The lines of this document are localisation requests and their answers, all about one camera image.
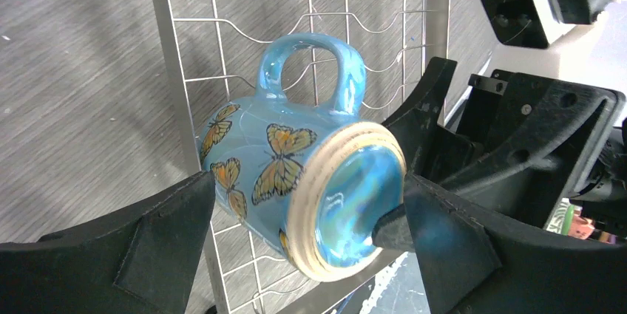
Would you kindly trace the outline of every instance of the butterfly pattern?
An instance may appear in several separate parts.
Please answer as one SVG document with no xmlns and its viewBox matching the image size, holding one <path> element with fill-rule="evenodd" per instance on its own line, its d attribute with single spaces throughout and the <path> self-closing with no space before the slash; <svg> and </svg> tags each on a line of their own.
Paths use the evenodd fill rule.
<svg viewBox="0 0 627 314">
<path fill-rule="evenodd" d="M 234 157 L 226 160 L 226 163 L 218 162 L 211 164 L 215 179 L 220 186 L 226 190 L 228 205 L 240 222 L 244 222 L 248 215 L 248 206 L 246 205 L 246 197 L 242 191 L 235 189 L 235 182 L 240 175 L 240 161 Z"/>
<path fill-rule="evenodd" d="M 205 140 L 203 141 L 203 147 L 200 150 L 200 164 L 202 165 L 207 157 L 207 154 L 211 151 L 211 148 L 224 139 L 228 131 L 231 130 L 233 122 L 226 120 L 227 117 L 234 114 L 240 105 L 230 104 L 224 106 L 214 118 L 213 123 L 209 126 Z"/>
<path fill-rule="evenodd" d="M 314 144 L 317 138 L 316 133 L 310 129 L 293 129 L 276 123 L 268 125 L 265 131 L 274 155 L 254 184 L 253 205 L 258 205 L 275 194 L 285 196 L 296 187 L 302 165 L 292 160 L 292 157 Z"/>
<path fill-rule="evenodd" d="M 283 248 L 283 252 L 285 253 L 285 257 L 288 259 L 288 261 L 291 264 L 294 264 L 294 258 L 292 257 L 292 254 L 290 253 L 290 248 L 288 246 L 288 244 L 289 244 L 288 236 L 287 236 L 287 234 L 285 234 L 283 229 L 279 229 L 279 240 L 281 241 L 281 248 Z"/>
</svg>

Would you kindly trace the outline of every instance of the black camera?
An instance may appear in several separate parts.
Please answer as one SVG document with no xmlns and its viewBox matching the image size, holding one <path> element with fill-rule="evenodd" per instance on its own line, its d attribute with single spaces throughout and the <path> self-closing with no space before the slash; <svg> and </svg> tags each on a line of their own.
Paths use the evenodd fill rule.
<svg viewBox="0 0 627 314">
<path fill-rule="evenodd" d="M 481 0 L 505 45 L 546 49 L 576 24 L 592 24 L 612 0 Z"/>
</svg>

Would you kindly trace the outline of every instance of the mug base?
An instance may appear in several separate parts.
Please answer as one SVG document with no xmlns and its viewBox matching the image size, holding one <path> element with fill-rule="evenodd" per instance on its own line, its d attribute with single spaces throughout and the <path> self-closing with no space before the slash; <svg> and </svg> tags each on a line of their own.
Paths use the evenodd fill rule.
<svg viewBox="0 0 627 314">
<path fill-rule="evenodd" d="M 329 180 L 352 153 L 368 146 L 389 149 L 398 159 L 402 174 L 406 173 L 401 148 L 392 133 L 377 123 L 358 122 L 340 129 L 318 147 L 307 161 L 298 187 L 292 192 L 287 219 L 291 261 L 315 281 L 338 281 L 357 274 L 382 250 L 376 248 L 353 266 L 335 267 L 324 260 L 316 243 L 316 215 Z"/>
</svg>

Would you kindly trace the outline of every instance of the orange butterfly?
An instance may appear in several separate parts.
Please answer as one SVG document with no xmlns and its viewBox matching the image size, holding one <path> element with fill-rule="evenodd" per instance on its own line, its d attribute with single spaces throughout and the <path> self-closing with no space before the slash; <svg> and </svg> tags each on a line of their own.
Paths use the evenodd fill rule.
<svg viewBox="0 0 627 314">
<path fill-rule="evenodd" d="M 205 161 L 205 157 L 211 151 L 211 147 L 215 146 L 219 142 L 224 139 L 224 136 L 231 130 L 231 125 L 233 122 L 230 120 L 224 120 L 228 116 L 232 115 L 240 109 L 240 105 L 231 104 L 224 106 L 214 118 L 213 123 L 209 127 L 207 131 L 207 135 L 205 136 L 205 140 L 203 141 L 203 147 L 200 150 L 200 164 L 202 165 Z"/>
<path fill-rule="evenodd" d="M 263 169 L 253 189 L 253 205 L 272 198 L 274 194 L 290 193 L 300 178 L 302 165 L 291 158 L 316 142 L 317 135 L 310 129 L 293 129 L 272 123 L 265 130 L 274 152 L 272 161 Z"/>
<path fill-rule="evenodd" d="M 248 215 L 248 206 L 244 193 L 235 189 L 235 182 L 240 175 L 240 161 L 231 157 L 226 160 L 226 163 L 211 164 L 211 171 L 213 171 L 217 183 L 226 190 L 228 205 L 231 206 L 239 221 L 243 222 Z"/>
<path fill-rule="evenodd" d="M 290 253 L 288 236 L 285 234 L 283 229 L 279 229 L 279 240 L 281 241 L 281 248 L 283 248 L 283 252 L 285 253 L 285 257 L 291 264 L 294 264 L 294 258 Z"/>
</svg>

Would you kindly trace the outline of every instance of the blue mug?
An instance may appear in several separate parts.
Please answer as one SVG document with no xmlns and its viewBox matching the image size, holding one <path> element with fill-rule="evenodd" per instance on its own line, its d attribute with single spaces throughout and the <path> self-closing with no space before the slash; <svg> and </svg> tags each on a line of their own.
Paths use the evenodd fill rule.
<svg viewBox="0 0 627 314">
<path fill-rule="evenodd" d="M 333 97 L 290 103 L 281 71 L 297 50 L 323 48 L 338 62 Z M 200 163 L 216 177 L 229 213 L 306 276 L 336 281 L 359 272 L 381 249 L 376 221 L 402 202 L 406 166 L 394 136 L 359 118 L 366 70 L 337 38 L 297 33 L 265 51 L 254 96 L 229 102 L 201 135 Z"/>
</svg>

